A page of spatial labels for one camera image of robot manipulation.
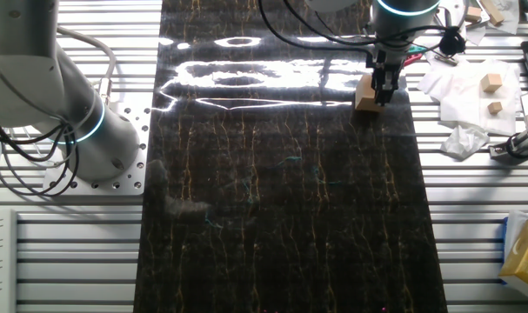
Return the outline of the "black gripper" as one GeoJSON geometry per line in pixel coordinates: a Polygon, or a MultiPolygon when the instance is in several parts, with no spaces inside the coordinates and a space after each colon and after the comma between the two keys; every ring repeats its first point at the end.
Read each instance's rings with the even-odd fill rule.
{"type": "Polygon", "coordinates": [[[406,59],[405,50],[392,50],[379,46],[366,57],[366,67],[372,69],[371,88],[375,103],[385,106],[398,89],[398,79],[406,59]]]}

